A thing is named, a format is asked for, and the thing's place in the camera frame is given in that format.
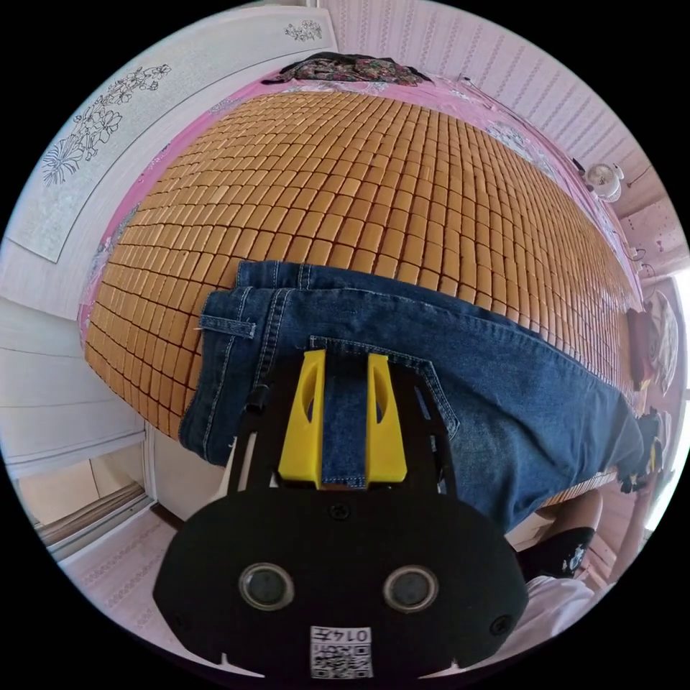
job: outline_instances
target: small fan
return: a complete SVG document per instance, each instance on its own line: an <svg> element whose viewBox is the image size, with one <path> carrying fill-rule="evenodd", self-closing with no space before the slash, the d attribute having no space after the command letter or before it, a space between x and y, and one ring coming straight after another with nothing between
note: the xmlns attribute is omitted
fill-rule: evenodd
<svg viewBox="0 0 690 690"><path fill-rule="evenodd" d="M608 203L620 198L623 178L623 171L615 163L595 163L584 175L587 189Z"/></svg>

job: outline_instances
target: sticker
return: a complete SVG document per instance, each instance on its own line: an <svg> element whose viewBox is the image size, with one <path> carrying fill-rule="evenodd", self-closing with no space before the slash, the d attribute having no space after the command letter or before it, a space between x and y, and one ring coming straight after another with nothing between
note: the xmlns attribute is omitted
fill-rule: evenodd
<svg viewBox="0 0 690 690"><path fill-rule="evenodd" d="M312 678L373 678L370 627L311 626Z"/></svg>

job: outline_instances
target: camera lens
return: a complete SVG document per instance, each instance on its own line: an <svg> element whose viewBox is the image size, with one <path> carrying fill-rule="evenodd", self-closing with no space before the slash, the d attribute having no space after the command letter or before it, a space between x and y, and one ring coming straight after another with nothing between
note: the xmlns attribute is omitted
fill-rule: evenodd
<svg viewBox="0 0 690 690"><path fill-rule="evenodd" d="M255 563L239 578L239 591L247 604L262 611L286 607L295 596L293 581L273 563Z"/></svg>
<svg viewBox="0 0 690 690"><path fill-rule="evenodd" d="M393 571L383 586L383 597L393 609L415 613L428 608L438 593L434 574L422 566L403 566Z"/></svg>

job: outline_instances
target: jeans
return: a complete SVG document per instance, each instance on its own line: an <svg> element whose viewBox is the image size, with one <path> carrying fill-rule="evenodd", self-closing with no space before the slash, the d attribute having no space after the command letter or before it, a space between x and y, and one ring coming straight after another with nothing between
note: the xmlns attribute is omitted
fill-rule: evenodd
<svg viewBox="0 0 690 690"><path fill-rule="evenodd" d="M364 273L242 262L199 320L202 367L180 442L224 466L246 396L281 358L325 349L323 480L364 486L366 357L426 380L459 498L508 531L643 442L621 392L537 333L471 303Z"/></svg>

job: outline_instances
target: yellow plastic part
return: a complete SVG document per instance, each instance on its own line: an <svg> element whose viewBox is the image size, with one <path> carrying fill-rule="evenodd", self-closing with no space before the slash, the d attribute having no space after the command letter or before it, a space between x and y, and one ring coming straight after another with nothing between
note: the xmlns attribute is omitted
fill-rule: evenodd
<svg viewBox="0 0 690 690"><path fill-rule="evenodd" d="M325 382L326 350L305 352L278 465L278 474L285 481L312 482L317 489L321 488Z"/></svg>
<svg viewBox="0 0 690 690"><path fill-rule="evenodd" d="M408 472L388 358L370 354L367 373L367 455L364 477L371 482L401 482ZM381 421L377 419L377 406Z"/></svg>

